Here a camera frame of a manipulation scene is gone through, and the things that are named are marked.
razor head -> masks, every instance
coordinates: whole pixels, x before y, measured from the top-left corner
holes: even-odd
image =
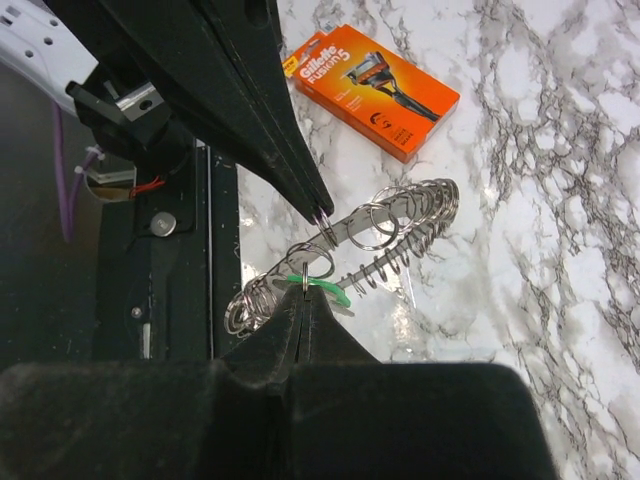
[[[346,73],[354,85],[368,85],[380,88],[395,81],[389,64],[380,52],[369,52],[364,60]]]

black metal frame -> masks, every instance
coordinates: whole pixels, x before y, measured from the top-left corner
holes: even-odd
[[[178,222],[166,238],[149,232],[159,211]],[[166,187],[104,206],[92,359],[141,358],[145,323],[153,359],[222,356],[237,344],[223,321],[240,286],[236,167],[195,148]]]

white marble surface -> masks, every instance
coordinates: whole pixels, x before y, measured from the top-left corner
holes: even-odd
[[[289,51],[348,23],[462,95],[403,166],[301,94],[300,126],[347,215],[380,188],[449,177],[458,217],[429,258],[343,325],[382,361],[514,368],[563,479],[640,478],[637,0],[281,0]],[[241,172],[245,281],[317,230]],[[371,257],[336,252],[338,274]]]

yellow label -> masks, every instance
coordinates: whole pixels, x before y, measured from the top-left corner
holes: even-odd
[[[284,74],[287,78],[291,77],[294,72],[297,70],[298,68],[298,59],[295,56],[289,57],[287,60],[285,60],[285,62],[282,64],[282,68],[284,69]]]

red wire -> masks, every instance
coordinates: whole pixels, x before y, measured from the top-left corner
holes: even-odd
[[[151,192],[152,190],[155,190],[156,188],[161,187],[165,183],[166,182],[164,180],[162,180],[160,178],[160,176],[158,175],[151,182],[146,183],[144,185],[138,185],[137,187],[132,188],[131,192],[129,192],[129,198],[133,198],[136,195],[138,195],[139,193]]]

